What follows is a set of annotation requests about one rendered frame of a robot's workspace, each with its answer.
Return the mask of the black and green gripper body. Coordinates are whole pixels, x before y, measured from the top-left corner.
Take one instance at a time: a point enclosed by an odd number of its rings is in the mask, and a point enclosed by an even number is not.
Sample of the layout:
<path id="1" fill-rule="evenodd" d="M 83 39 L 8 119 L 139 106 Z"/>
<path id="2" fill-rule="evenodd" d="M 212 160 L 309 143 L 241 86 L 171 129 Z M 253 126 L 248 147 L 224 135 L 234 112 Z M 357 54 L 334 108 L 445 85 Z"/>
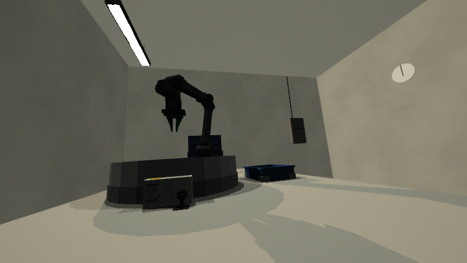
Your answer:
<path id="1" fill-rule="evenodd" d="M 185 109 L 162 109 L 162 113 L 164 116 L 171 115 L 173 119 L 176 118 L 176 115 L 181 115 L 182 119 L 183 116 L 186 116 Z"/>

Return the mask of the blue crate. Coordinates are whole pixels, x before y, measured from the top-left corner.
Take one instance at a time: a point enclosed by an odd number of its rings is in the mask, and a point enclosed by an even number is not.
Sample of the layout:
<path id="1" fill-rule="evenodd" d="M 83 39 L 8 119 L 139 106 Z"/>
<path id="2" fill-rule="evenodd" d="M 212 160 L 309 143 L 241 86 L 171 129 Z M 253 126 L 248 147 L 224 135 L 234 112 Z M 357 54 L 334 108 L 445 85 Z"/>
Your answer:
<path id="1" fill-rule="evenodd" d="M 256 165 L 243 167 L 245 178 L 260 182 L 277 181 L 296 178 L 295 165 Z"/>

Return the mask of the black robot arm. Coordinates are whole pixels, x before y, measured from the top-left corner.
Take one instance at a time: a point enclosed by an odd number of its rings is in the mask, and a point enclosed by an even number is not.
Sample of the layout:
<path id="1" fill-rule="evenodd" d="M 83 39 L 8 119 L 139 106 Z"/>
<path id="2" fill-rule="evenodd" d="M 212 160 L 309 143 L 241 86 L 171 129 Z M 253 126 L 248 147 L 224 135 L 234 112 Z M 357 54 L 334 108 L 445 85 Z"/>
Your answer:
<path id="1" fill-rule="evenodd" d="M 212 157 L 214 147 L 213 142 L 210 141 L 210 133 L 212 113 L 215 109 L 213 96 L 195 88 L 179 74 L 158 80 L 155 91 L 165 97 L 165 109 L 181 109 L 181 92 L 195 98 L 197 102 L 202 104 L 204 107 L 202 137 L 197 144 L 195 154 L 197 157 Z"/>

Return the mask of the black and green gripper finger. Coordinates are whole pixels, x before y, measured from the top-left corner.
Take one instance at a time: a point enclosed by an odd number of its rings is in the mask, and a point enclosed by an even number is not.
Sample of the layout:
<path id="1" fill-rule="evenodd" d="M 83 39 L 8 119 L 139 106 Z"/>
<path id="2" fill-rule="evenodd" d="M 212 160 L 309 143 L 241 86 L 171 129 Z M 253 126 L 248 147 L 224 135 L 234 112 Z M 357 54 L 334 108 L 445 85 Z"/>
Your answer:
<path id="1" fill-rule="evenodd" d="M 166 115 L 166 118 L 168 120 L 168 123 L 170 124 L 171 132 L 173 132 L 173 118 L 171 115 Z"/>
<path id="2" fill-rule="evenodd" d="M 182 121 L 181 115 L 176 115 L 176 132 L 178 131 L 178 127 L 181 121 Z"/>

